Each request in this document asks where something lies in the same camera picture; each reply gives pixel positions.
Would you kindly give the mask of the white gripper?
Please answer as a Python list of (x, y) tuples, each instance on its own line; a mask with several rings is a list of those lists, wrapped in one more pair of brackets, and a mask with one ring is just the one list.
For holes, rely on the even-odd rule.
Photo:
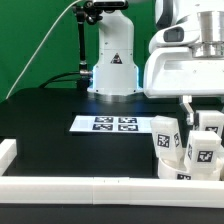
[(199, 28), (187, 24), (158, 31), (149, 43), (143, 90), (148, 98), (180, 97), (188, 125), (194, 124), (191, 96), (224, 95), (224, 59), (194, 58)]

